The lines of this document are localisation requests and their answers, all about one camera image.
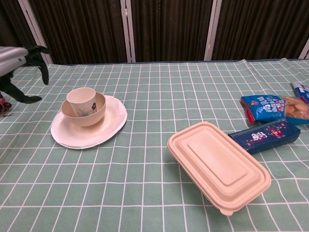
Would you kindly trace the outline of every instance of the white cup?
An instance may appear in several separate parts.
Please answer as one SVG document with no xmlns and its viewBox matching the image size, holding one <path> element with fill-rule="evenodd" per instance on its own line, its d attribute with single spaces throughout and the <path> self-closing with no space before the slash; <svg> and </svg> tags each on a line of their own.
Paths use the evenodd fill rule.
<svg viewBox="0 0 309 232">
<path fill-rule="evenodd" d="M 96 91 L 92 88 L 76 88 L 67 94 L 67 101 L 70 103 L 77 117 L 85 117 L 97 111 Z"/>
</svg>

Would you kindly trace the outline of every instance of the bowl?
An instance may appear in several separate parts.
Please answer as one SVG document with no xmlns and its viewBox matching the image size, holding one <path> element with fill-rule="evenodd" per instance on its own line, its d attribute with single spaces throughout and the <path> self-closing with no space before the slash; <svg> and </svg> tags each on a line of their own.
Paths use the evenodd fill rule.
<svg viewBox="0 0 309 232">
<path fill-rule="evenodd" d="M 61 105 L 61 112 L 64 117 L 70 122 L 80 127 L 89 127 L 98 123 L 105 115 L 106 101 L 103 94 L 96 92 L 97 111 L 85 117 L 77 117 L 70 105 L 65 100 Z"/>
</svg>

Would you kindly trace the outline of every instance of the robotic arm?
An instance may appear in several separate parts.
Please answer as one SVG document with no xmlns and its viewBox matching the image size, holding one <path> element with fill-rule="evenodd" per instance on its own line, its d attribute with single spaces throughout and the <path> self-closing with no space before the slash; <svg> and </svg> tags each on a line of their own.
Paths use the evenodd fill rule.
<svg viewBox="0 0 309 232">
<path fill-rule="evenodd" d="M 20 89 L 11 83 L 13 72 L 24 64 L 38 66 L 45 85 L 49 82 L 48 69 L 41 53 L 50 51 L 43 46 L 0 47 L 0 92 L 3 91 L 16 101 L 31 104 L 42 100 L 39 96 L 26 96 Z"/>
</svg>

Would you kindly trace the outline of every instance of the beige food container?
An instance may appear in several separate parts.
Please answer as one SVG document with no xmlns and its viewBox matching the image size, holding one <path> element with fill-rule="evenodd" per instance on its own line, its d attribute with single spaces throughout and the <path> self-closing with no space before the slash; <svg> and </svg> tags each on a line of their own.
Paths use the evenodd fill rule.
<svg viewBox="0 0 309 232">
<path fill-rule="evenodd" d="M 271 184 L 269 172 L 245 149 L 209 122 L 173 136 L 168 149 L 204 196 L 230 216 Z"/>
</svg>

